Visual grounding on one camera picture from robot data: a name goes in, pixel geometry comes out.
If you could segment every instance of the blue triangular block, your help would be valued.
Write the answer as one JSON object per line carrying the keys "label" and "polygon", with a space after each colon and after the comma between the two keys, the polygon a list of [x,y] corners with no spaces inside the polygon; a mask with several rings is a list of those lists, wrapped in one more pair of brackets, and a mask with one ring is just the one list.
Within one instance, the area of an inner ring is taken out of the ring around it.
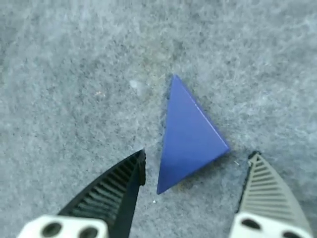
{"label": "blue triangular block", "polygon": [[157,193],[215,160],[229,146],[178,76],[173,76]]}

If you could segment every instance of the blue triangle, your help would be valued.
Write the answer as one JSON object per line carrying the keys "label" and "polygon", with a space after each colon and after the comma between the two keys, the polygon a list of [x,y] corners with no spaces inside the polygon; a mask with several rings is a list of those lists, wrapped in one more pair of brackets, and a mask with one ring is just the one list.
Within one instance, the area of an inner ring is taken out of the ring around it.
{"label": "blue triangle", "polygon": [[167,107],[157,194],[215,160],[229,146],[181,79],[174,75]]}

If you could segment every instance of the gray carpet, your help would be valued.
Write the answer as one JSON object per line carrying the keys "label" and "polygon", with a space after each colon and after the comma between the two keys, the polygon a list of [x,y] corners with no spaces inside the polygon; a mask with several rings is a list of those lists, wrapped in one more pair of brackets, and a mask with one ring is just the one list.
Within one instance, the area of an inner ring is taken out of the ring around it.
{"label": "gray carpet", "polygon": [[[226,238],[255,149],[317,236],[317,1],[171,2],[1,1],[1,237],[141,148],[132,238]],[[171,73],[232,151],[158,196]]]}

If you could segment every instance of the screw hole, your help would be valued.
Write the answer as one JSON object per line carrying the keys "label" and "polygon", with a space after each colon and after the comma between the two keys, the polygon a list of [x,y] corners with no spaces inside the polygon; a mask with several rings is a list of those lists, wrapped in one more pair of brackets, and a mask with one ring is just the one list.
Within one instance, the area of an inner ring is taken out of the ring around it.
{"label": "screw hole", "polygon": [[97,234],[97,229],[88,227],[80,233],[79,238],[95,238]]}
{"label": "screw hole", "polygon": [[50,223],[44,227],[42,230],[42,235],[46,238],[56,236],[61,230],[61,224],[54,222]]}
{"label": "screw hole", "polygon": [[284,232],[283,237],[284,238],[301,238],[299,235],[292,232]]}
{"label": "screw hole", "polygon": [[242,225],[250,227],[252,229],[261,230],[260,225],[251,219],[245,219],[241,223],[242,223]]}

